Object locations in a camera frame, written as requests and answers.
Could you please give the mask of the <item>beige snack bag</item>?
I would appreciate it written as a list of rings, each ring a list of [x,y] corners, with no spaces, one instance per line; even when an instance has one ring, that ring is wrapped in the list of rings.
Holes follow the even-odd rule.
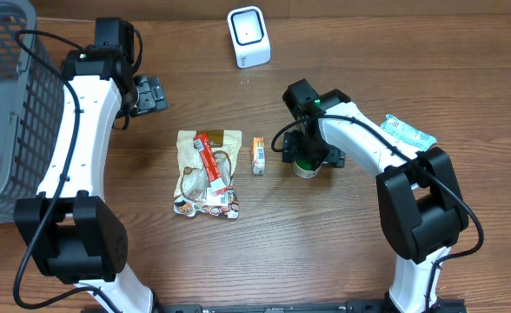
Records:
[[[217,194],[212,190],[208,171],[200,155],[201,134],[205,134],[216,160],[216,167],[227,189]],[[234,191],[236,161],[242,147],[240,130],[180,130],[176,139],[179,178],[174,191],[174,212],[188,217],[199,213],[236,219],[239,202]]]

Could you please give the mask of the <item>orange small carton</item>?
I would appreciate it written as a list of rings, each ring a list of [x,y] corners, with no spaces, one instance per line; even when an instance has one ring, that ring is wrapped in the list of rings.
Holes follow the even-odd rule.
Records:
[[[265,172],[264,139],[262,137],[253,138],[252,171],[257,176],[263,176]]]

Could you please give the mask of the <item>red stick packet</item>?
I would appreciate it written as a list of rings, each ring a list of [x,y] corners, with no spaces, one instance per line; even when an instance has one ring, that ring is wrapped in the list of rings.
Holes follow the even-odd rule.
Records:
[[[222,180],[207,134],[200,133],[196,135],[193,138],[193,143],[202,159],[213,194],[221,195],[225,193],[228,190],[228,186]]]

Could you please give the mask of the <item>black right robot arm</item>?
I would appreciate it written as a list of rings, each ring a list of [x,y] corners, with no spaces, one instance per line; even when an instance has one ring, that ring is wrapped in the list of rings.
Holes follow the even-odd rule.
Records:
[[[351,158],[375,179],[382,232],[397,255],[382,299],[349,300],[345,312],[464,312],[464,301],[436,294],[441,267],[468,227],[454,168],[439,148],[421,151],[366,118],[339,90],[318,94],[305,79],[282,100],[295,121],[278,150],[300,177]]]

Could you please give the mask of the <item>green lid jar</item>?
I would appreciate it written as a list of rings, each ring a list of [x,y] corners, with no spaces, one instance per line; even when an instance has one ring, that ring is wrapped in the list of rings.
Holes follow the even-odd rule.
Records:
[[[295,174],[300,178],[310,179],[315,177],[319,173],[321,167],[318,166],[315,169],[313,169],[310,161],[295,160],[292,163],[292,169],[295,172]]]

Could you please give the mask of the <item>teal snack packet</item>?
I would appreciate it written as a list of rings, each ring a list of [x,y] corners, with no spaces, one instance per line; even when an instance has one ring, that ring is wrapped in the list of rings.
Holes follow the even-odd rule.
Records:
[[[381,124],[381,128],[392,137],[421,151],[426,151],[437,143],[435,137],[414,128],[391,114],[386,115],[386,120]]]

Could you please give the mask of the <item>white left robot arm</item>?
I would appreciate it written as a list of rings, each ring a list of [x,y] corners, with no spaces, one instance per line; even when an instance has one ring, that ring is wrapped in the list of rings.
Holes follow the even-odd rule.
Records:
[[[115,120],[165,110],[157,77],[139,73],[141,34],[118,17],[100,17],[95,40],[73,44],[56,77],[63,114],[48,169],[13,217],[26,243],[22,265],[92,295],[105,312],[159,312],[156,293],[127,262],[124,225],[104,199],[103,175]]]

